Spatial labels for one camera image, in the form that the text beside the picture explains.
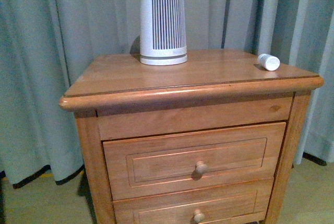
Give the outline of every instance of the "heater base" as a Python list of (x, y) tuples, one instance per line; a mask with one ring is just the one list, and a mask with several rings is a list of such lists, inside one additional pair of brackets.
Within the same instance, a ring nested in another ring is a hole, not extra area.
[(146, 65), (153, 65), (153, 66), (176, 65), (184, 63), (187, 60), (188, 60), (187, 54), (174, 57), (164, 57), (164, 58), (147, 57), (142, 55), (140, 56), (140, 62)]

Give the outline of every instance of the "nightstand top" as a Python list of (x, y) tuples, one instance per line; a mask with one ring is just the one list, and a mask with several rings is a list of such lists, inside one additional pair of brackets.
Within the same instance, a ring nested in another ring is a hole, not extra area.
[(188, 51), (186, 63), (171, 66), (144, 65), (139, 55), (102, 55), (59, 104), (68, 111), (77, 111), (163, 98), (197, 98), (204, 93), (240, 96), (312, 90), (322, 83), (318, 74), (285, 64), (274, 72), (266, 71), (257, 63), (257, 56), (239, 50)]

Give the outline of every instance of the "floor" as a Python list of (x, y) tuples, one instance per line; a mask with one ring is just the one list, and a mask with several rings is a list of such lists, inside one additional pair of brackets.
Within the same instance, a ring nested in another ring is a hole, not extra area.
[[(96, 223), (85, 174), (61, 186), (43, 177), (16, 190), (6, 180), (0, 187), (1, 224)], [(334, 223), (334, 163), (303, 159), (292, 170), (278, 224), (305, 223)]]

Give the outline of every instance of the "nightstand leg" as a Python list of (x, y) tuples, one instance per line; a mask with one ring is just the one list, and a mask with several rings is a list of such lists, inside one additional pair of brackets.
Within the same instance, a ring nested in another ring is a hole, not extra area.
[(99, 224), (116, 224), (96, 112), (75, 113), (94, 210)]
[(294, 95), (281, 154), (276, 167), (269, 207), (263, 224), (277, 223), (310, 95), (311, 91), (296, 92)]

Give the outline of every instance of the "heater grille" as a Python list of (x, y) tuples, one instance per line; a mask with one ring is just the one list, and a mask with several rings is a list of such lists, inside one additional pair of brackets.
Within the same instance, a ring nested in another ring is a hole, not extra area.
[(152, 0), (153, 49), (186, 46), (183, 0)]

